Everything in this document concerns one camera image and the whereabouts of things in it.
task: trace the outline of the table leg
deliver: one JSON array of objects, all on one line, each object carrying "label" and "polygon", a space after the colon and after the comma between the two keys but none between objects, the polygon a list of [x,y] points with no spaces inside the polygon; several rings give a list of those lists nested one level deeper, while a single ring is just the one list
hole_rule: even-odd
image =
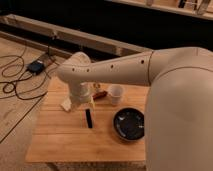
[{"label": "table leg", "polygon": [[60,171],[58,167],[54,163],[46,163],[46,165],[52,170],[52,171]]}]

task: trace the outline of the small block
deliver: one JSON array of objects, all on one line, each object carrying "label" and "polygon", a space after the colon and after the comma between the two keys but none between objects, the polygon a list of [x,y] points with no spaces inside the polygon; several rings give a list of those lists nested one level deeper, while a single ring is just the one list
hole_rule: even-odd
[{"label": "small block", "polygon": [[71,110],[71,101],[70,101],[70,98],[66,98],[66,99],[61,103],[61,107],[62,107],[66,112],[70,112],[70,110]]}]

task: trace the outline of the concrete floor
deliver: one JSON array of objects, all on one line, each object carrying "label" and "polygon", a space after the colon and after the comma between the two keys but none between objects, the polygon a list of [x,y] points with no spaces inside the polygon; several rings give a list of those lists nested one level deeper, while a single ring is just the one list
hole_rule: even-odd
[{"label": "concrete floor", "polygon": [[[3,55],[21,54],[23,52],[23,45],[0,38],[0,68],[11,59],[3,59]],[[38,58],[43,52],[27,48],[24,55],[26,63],[30,63],[33,59]],[[23,83],[19,87],[21,90],[30,89],[38,85],[43,79],[44,75],[41,74],[36,78]],[[0,81],[10,81],[16,78],[6,79],[0,76]],[[49,80],[45,85],[36,92],[25,94],[25,97],[35,96],[47,89]],[[2,92],[2,85],[0,85],[0,97],[5,97]],[[11,130],[11,128],[20,120],[27,110],[36,102],[36,100],[22,101],[16,97],[6,100],[0,100],[0,140]],[[50,168],[46,164],[37,163],[30,164],[25,162],[25,155],[31,141],[33,129],[36,124],[37,114],[42,102],[40,102],[9,134],[9,136],[0,144],[0,170],[1,171],[49,171]],[[127,170],[140,170],[143,171],[143,163],[57,163],[60,170],[65,171],[127,171]]]}]

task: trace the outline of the floor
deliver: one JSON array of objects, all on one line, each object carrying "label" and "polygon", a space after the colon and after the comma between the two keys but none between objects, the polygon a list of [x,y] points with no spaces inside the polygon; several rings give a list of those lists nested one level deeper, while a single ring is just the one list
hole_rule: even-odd
[{"label": "floor", "polygon": [[[3,55],[20,55],[23,53],[24,45],[17,44],[5,39],[0,38],[0,73],[4,69],[4,65],[8,62],[14,60],[14,58],[2,58]],[[43,52],[27,47],[24,53],[25,63],[30,63],[34,59],[37,59],[39,55]],[[64,59],[56,57],[57,62],[61,63]],[[20,70],[20,60],[16,61],[11,65],[15,65],[4,73],[6,75],[14,74],[14,72]],[[46,72],[52,70],[49,75],[52,77],[55,75],[56,64],[52,64]],[[15,80],[18,77],[4,78],[0,74],[0,82]],[[44,80],[45,73],[40,74],[26,82],[19,83],[17,86],[17,91],[30,90]],[[38,90],[30,93],[22,94],[22,98],[29,98],[38,96],[44,93],[47,89],[49,77],[46,78],[45,84]],[[30,110],[30,108],[38,101],[27,100],[22,101],[17,99],[17,97],[11,97],[7,99],[1,99],[2,97],[7,97],[14,95],[10,93],[5,95],[2,88],[4,84],[0,84],[0,170],[1,171],[49,171],[50,168],[46,164],[30,164],[25,162],[25,155],[27,148],[29,146],[32,132],[36,124],[37,114],[39,112],[40,105],[39,102],[33,110],[31,110],[28,115],[25,114]],[[144,165],[140,162],[135,163],[57,163],[57,166],[62,171],[127,171],[127,170],[140,170],[144,171]]]}]

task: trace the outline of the black device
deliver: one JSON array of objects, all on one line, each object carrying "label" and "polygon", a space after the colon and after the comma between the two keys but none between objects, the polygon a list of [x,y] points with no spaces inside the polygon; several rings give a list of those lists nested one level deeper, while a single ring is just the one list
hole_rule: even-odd
[{"label": "black device", "polygon": [[144,137],[144,115],[134,108],[124,108],[114,117],[114,128],[125,140],[138,140]]},{"label": "black device", "polygon": [[86,118],[87,118],[87,125],[88,128],[92,128],[92,117],[91,117],[91,113],[90,113],[90,109],[86,109]]},{"label": "black device", "polygon": [[44,53],[38,59],[27,66],[27,71],[31,72],[32,74],[38,75],[54,61],[55,58],[53,56]]}]

